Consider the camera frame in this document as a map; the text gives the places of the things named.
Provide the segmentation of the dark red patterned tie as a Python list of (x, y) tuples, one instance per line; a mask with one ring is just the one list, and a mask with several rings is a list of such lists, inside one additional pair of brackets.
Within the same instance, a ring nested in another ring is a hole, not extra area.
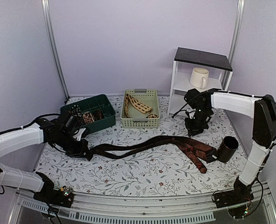
[(101, 155), (109, 159), (117, 160), (146, 151), (148, 149), (168, 144), (177, 146), (177, 148), (192, 161), (192, 163), (202, 174), (207, 172), (207, 168), (201, 160), (208, 163), (217, 160), (216, 148), (190, 137), (169, 135), (158, 135), (145, 142), (132, 146), (101, 144), (91, 148), (86, 154), (86, 158), (90, 161), (94, 155)]

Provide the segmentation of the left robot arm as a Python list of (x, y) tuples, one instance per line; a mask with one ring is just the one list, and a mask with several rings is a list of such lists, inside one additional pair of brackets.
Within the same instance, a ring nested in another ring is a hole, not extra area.
[[(75, 129), (77, 124), (76, 117), (70, 112), (63, 112), (57, 114), (53, 120), (41, 115), (25, 126), (0, 132), (0, 158), (32, 145), (48, 143), (53, 147), (61, 147), (71, 158), (90, 160), (92, 154), (88, 142), (82, 138), (85, 129)], [(38, 192), (49, 203), (55, 202), (58, 198), (53, 181), (46, 175), (22, 171), (2, 163), (0, 163), (0, 186)]]

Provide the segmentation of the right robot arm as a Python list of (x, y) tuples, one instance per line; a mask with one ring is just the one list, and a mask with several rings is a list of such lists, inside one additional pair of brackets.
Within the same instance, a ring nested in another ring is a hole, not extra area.
[(212, 109), (222, 109), (246, 115), (253, 119), (252, 148), (246, 165), (234, 183), (230, 200), (240, 203), (248, 196), (251, 185), (257, 179), (276, 145), (276, 102), (271, 95), (254, 96), (219, 89), (199, 92), (188, 90), (186, 103), (195, 110), (192, 118), (185, 119), (190, 136), (202, 133), (208, 128)]

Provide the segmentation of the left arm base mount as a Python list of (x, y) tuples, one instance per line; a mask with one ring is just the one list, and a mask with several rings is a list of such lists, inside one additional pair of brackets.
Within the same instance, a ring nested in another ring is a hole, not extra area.
[(49, 185), (43, 186), (40, 192), (35, 192), (33, 198), (45, 204), (71, 208), (74, 194), (72, 188), (63, 186), (59, 189), (54, 189), (53, 186)]

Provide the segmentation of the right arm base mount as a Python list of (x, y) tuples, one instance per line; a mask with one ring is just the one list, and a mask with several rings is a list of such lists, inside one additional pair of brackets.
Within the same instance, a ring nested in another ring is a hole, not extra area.
[(254, 195), (251, 187), (246, 187), (244, 189), (237, 188), (228, 191), (218, 190), (212, 194), (212, 201), (216, 204), (217, 208), (246, 203), (253, 199)]

